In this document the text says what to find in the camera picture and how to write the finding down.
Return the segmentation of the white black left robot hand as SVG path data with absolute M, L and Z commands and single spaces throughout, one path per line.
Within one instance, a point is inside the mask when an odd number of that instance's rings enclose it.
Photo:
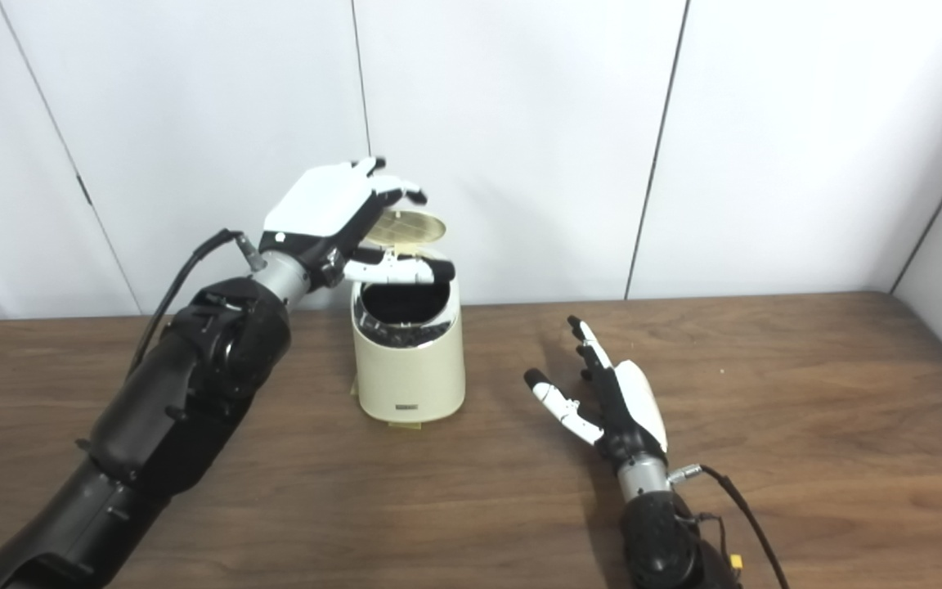
M 363 284 L 438 284 L 455 280 L 449 261 L 415 254 L 369 254 L 362 242 L 402 199 L 426 205 L 418 184 L 380 175 L 383 158 L 319 165 L 268 213 L 259 242 L 265 266 L 255 282 L 280 301 L 295 303 L 343 281 Z

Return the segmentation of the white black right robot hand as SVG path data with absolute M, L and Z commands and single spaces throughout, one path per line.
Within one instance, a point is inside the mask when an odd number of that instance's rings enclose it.
M 612 463 L 616 471 L 639 457 L 669 465 L 664 418 L 643 370 L 630 359 L 613 362 L 587 321 L 576 316 L 566 321 L 578 339 L 576 354 L 585 365 L 581 376 L 590 385 L 599 411 L 587 417 L 578 400 L 566 396 L 536 368 L 523 374 L 534 398 L 568 432 Z

